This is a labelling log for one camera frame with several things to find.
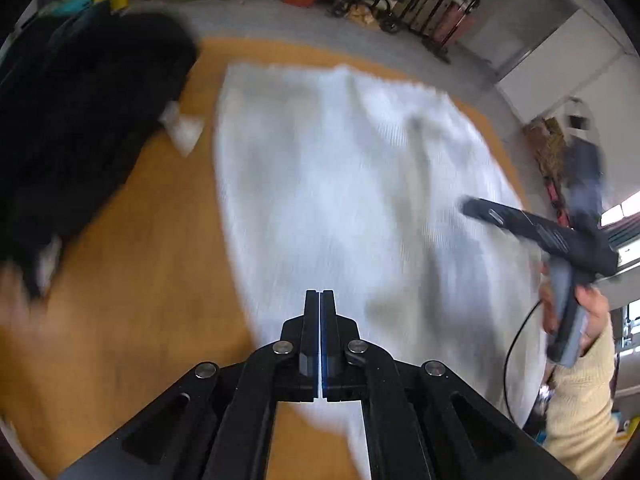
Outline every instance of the person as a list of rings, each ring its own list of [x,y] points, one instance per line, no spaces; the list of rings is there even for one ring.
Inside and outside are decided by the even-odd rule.
[[[580,480],[600,480],[620,454],[618,428],[611,415],[609,383],[614,373],[614,343],[609,301],[594,287],[577,286],[575,297],[588,313],[580,357],[571,368],[556,365],[550,377],[555,393],[546,412],[545,449]],[[543,328],[558,328],[552,291],[540,289]]]

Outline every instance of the wooden table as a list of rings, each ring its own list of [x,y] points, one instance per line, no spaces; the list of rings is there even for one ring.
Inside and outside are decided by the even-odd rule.
[[[123,189],[69,247],[46,307],[0,326],[0,410],[51,477],[197,362],[225,366],[254,348],[225,254],[211,154],[218,91],[226,66],[237,60],[348,64],[382,78],[408,79],[303,45],[203,41],[181,101],[184,113],[206,118],[194,152],[182,158],[167,135],[151,139]],[[524,198],[487,119],[456,105]],[[301,312],[303,296],[301,290]],[[343,436],[312,428],[292,406],[278,408],[270,478],[357,476]]]

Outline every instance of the cream sweater sleeve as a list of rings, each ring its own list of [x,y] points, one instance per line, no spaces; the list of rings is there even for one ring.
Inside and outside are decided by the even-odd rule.
[[[611,416],[614,371],[611,321],[572,368],[556,367],[546,414],[545,448],[580,480],[600,480],[615,460]]]

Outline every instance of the silver screw head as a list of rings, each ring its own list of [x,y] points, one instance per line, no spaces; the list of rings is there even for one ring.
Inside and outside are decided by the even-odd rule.
[[[424,369],[427,371],[429,375],[440,377],[444,375],[444,372],[447,371],[444,364],[440,361],[427,361],[424,364]]]
[[[362,354],[368,347],[369,345],[362,339],[353,339],[349,341],[349,344],[347,345],[349,352],[353,352],[354,354]]]
[[[218,367],[213,363],[200,363],[196,366],[196,377],[199,379],[209,379],[218,371]]]
[[[293,350],[293,345],[289,341],[276,341],[273,344],[273,351],[276,354],[290,354]]]

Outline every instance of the human hand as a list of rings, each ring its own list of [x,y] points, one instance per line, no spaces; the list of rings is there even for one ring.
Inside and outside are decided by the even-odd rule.
[[[540,299],[543,307],[542,328],[546,333],[551,334],[558,330],[559,321],[549,282],[540,286]],[[575,299],[587,311],[587,326],[580,338],[580,355],[584,355],[607,324],[609,300],[595,286],[580,285],[575,287]]]

